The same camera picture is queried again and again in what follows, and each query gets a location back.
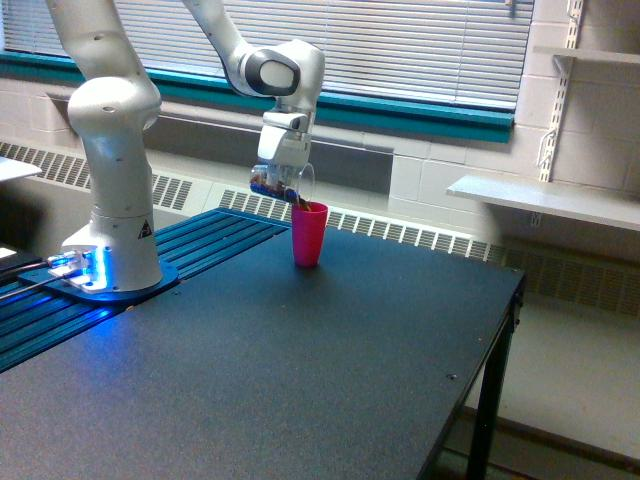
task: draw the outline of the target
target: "table leg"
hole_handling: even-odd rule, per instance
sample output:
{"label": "table leg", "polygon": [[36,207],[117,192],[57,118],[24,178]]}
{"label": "table leg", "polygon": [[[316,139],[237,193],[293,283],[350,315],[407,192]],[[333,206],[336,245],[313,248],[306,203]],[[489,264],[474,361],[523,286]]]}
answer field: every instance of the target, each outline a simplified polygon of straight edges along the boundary
{"label": "table leg", "polygon": [[500,338],[484,367],[478,414],[467,465],[467,480],[484,480],[487,472],[493,432],[498,418],[502,384],[507,369],[507,359],[509,358],[511,335],[516,321],[516,312],[517,308],[514,304],[509,312],[509,321],[500,334]]}

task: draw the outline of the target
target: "pink plastic cup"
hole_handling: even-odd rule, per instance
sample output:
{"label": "pink plastic cup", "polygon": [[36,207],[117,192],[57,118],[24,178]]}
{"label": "pink plastic cup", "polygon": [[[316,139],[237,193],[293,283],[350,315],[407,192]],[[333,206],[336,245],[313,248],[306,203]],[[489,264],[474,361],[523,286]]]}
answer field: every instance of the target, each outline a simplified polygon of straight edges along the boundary
{"label": "pink plastic cup", "polygon": [[326,205],[316,202],[309,202],[308,205],[311,211],[294,205],[291,214],[293,259],[296,265],[305,268],[318,265],[329,214]]}

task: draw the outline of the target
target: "window blinds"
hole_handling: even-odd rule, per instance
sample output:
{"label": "window blinds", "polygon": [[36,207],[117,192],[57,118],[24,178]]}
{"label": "window blinds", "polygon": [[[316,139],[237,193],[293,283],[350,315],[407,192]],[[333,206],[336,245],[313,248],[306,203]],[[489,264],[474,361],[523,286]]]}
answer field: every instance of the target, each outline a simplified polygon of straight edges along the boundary
{"label": "window blinds", "polygon": [[[226,0],[246,39],[327,55],[326,91],[514,109],[534,0]],[[180,0],[116,0],[147,67],[222,76]],[[3,0],[6,48],[64,55],[44,0]]]}

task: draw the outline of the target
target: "white shelf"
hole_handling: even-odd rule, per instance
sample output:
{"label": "white shelf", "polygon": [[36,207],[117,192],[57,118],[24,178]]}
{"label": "white shelf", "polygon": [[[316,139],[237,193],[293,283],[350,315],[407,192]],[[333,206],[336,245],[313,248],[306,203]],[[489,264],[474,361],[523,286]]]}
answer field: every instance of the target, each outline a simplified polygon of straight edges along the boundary
{"label": "white shelf", "polygon": [[38,167],[29,165],[28,163],[17,162],[15,160],[9,160],[8,158],[0,157],[0,182],[13,180],[14,178],[37,175],[41,171],[42,170],[40,170]]}
{"label": "white shelf", "polygon": [[500,174],[482,174],[461,178],[447,189],[447,194],[640,231],[640,199],[616,192]]}
{"label": "white shelf", "polygon": [[535,53],[546,53],[556,57],[576,58],[589,62],[624,63],[640,65],[640,55],[631,53],[605,52],[602,50],[584,50],[580,48],[534,47]]}

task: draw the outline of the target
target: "window sill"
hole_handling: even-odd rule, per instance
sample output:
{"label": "window sill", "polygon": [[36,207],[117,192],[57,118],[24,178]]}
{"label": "window sill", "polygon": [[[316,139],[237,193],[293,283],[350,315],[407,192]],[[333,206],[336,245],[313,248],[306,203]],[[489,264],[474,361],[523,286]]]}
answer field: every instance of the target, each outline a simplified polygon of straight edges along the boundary
{"label": "window sill", "polygon": [[[82,74],[64,57],[0,52],[3,76],[80,84]],[[217,105],[269,110],[273,100],[239,96],[225,79],[165,70],[147,69],[160,93],[167,97]],[[318,123],[350,124],[395,132],[507,143],[514,115],[479,109],[448,107],[323,92],[318,100]]]}

